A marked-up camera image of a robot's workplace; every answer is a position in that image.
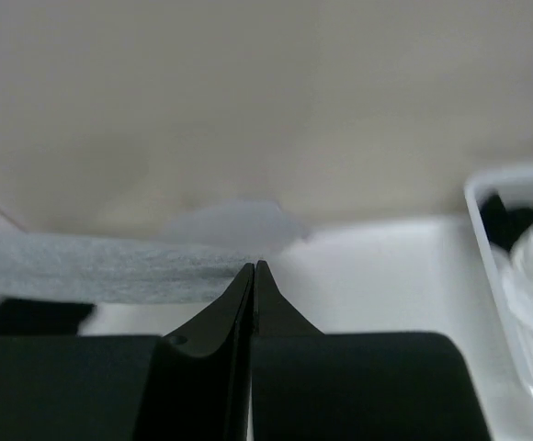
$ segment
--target plastic container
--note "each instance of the plastic container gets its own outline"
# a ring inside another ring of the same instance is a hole
[[[526,326],[510,310],[502,278],[501,262],[493,255],[482,224],[480,206],[493,193],[498,193],[507,208],[533,206],[533,164],[514,166],[472,176],[465,185],[465,198],[477,236],[482,261],[493,292],[505,338],[519,379],[533,397],[533,329]]]

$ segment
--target white table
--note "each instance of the white table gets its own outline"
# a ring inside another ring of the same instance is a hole
[[[466,217],[318,232],[269,261],[285,297],[326,333],[427,330],[465,356],[496,440],[533,440],[533,401],[511,364]],[[205,304],[106,308],[84,334],[167,333]]]

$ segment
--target black object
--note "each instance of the black object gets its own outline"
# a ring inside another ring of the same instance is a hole
[[[489,439],[437,334],[324,335],[265,262],[166,337],[0,338],[0,441]]]
[[[507,208],[497,194],[485,200],[480,213],[489,242],[508,253],[520,236],[533,225],[533,207]]]
[[[95,305],[5,299],[0,302],[0,335],[75,335]]]

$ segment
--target beige wall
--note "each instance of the beige wall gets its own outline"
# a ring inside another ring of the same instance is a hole
[[[0,207],[35,230],[462,209],[531,157],[533,0],[0,0]]]

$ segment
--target white plastic bin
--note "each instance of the white plastic bin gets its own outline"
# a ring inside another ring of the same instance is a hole
[[[465,185],[465,198],[477,236],[482,261],[493,292],[493,298],[504,327],[519,379],[533,397],[533,332],[516,319],[508,308],[487,234],[483,227],[480,207],[493,193],[497,193],[510,209],[533,206],[533,164],[514,166],[472,176]]]

